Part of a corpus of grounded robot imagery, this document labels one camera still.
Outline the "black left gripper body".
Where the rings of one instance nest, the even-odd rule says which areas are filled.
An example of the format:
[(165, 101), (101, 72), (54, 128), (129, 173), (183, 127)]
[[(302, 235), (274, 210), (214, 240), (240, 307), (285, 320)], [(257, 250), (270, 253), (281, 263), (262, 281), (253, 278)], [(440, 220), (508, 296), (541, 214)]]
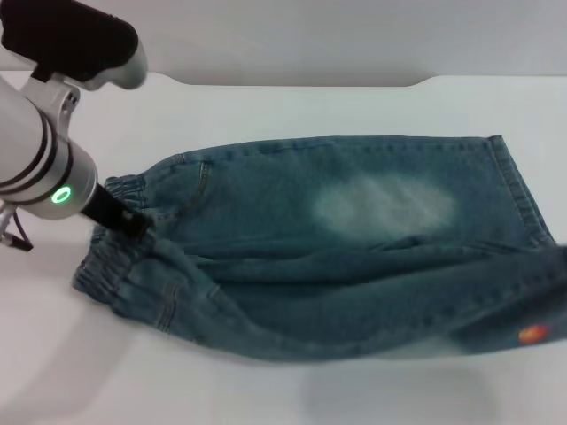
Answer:
[(100, 184), (96, 185), (82, 208), (82, 215), (110, 230), (129, 231), (131, 228), (132, 214), (129, 209)]

